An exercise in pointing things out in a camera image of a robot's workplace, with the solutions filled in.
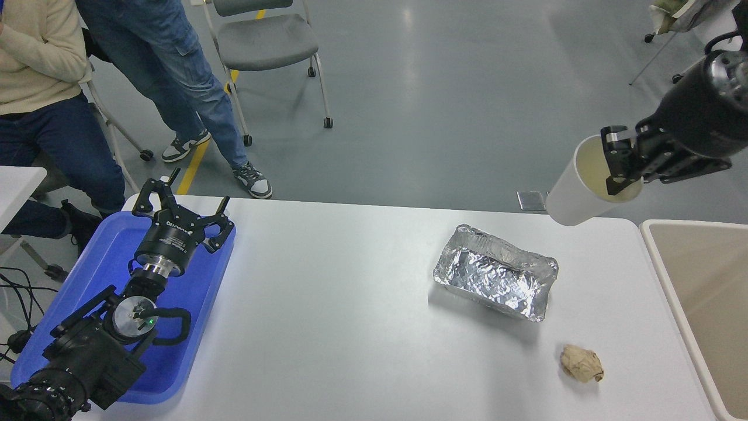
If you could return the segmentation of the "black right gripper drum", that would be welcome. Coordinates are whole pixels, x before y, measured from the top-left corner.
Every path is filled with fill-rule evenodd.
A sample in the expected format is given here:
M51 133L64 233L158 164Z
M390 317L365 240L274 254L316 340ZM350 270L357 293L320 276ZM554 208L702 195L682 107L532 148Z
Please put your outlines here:
M670 134L684 149L708 158L746 148L745 56L705 56L692 65L639 125Z

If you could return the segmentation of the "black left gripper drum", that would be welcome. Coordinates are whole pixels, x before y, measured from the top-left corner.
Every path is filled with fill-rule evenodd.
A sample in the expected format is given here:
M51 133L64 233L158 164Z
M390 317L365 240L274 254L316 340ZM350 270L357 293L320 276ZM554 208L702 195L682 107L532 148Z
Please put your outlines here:
M204 226L198 224L200 215L190 210L159 210L144 240L134 253L134 259L147 263L168 260L171 274L184 274L198 244L204 238Z

